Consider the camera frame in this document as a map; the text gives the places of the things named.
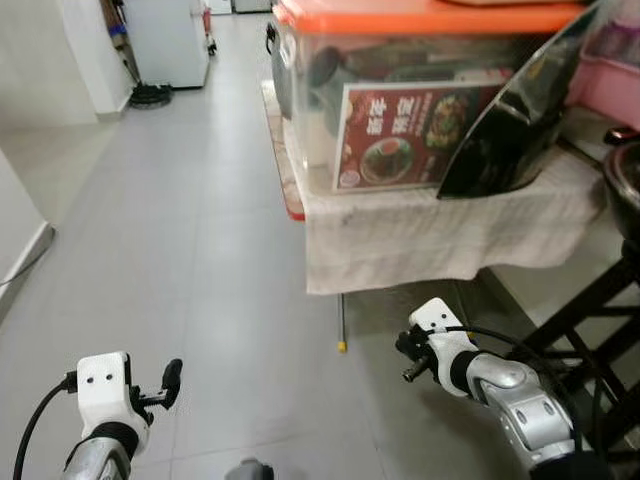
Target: transparent plastic container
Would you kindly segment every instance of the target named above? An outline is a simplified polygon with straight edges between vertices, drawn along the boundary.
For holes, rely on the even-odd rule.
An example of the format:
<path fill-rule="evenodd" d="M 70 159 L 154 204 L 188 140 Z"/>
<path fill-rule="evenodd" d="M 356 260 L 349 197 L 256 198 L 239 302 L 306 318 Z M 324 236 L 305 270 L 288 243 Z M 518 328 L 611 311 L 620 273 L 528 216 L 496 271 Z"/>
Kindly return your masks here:
<path fill-rule="evenodd" d="M 317 194 L 437 186 L 484 106 L 575 3 L 281 0 L 292 120 Z"/>

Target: white cloth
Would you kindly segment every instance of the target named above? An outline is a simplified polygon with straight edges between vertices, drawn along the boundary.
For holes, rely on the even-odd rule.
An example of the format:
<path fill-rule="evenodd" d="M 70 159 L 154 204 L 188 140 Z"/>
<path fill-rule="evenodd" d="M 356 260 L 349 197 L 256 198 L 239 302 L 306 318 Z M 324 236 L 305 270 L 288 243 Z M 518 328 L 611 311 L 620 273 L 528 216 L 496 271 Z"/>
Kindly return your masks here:
<path fill-rule="evenodd" d="M 556 266 L 605 205 L 601 175 L 560 147 L 534 183 L 488 198 L 438 200 L 436 189 L 315 195 L 293 125 L 283 123 L 306 216 L 308 293 L 468 280 L 489 265 Z"/>

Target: table leg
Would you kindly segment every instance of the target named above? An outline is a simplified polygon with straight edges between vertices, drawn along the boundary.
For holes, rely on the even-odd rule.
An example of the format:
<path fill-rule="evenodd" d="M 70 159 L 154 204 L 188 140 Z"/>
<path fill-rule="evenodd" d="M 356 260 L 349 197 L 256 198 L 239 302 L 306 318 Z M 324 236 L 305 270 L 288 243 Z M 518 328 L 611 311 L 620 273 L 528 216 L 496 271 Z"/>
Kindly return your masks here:
<path fill-rule="evenodd" d="M 347 326 L 344 318 L 344 294 L 338 294 L 338 351 L 347 351 Z"/>

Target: orange lid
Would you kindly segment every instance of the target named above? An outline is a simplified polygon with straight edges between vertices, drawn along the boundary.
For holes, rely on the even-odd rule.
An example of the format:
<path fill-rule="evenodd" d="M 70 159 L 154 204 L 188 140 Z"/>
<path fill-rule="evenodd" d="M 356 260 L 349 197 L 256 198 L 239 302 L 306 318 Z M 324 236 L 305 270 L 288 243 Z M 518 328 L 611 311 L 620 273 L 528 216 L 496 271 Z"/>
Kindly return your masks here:
<path fill-rule="evenodd" d="M 575 3 L 470 7 L 440 0 L 280 0 L 273 13 L 301 33 L 552 33 L 584 10 Z"/>

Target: black metal frame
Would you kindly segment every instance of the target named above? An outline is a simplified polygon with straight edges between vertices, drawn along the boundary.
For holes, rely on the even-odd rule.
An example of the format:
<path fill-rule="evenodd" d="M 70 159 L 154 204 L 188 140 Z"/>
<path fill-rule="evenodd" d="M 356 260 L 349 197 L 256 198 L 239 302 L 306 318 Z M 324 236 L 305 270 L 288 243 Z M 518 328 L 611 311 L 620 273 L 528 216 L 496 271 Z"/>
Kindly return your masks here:
<path fill-rule="evenodd" d="M 605 449 L 611 448 L 632 428 L 640 425 L 640 382 L 627 390 L 611 369 L 612 362 L 640 342 L 640 306 L 606 306 L 634 283 L 640 286 L 640 252 L 625 242 L 620 261 L 524 340 L 526 345 L 546 358 L 582 360 L 563 377 L 569 391 L 579 390 L 591 378 L 601 380 L 603 393 L 613 405 L 602 415 L 600 431 Z M 612 316 L 630 319 L 595 350 L 589 349 L 576 332 L 576 327 L 587 318 Z M 562 337 L 569 340 L 574 350 L 547 351 Z M 516 348 L 509 358 L 523 359 L 526 355 Z"/>

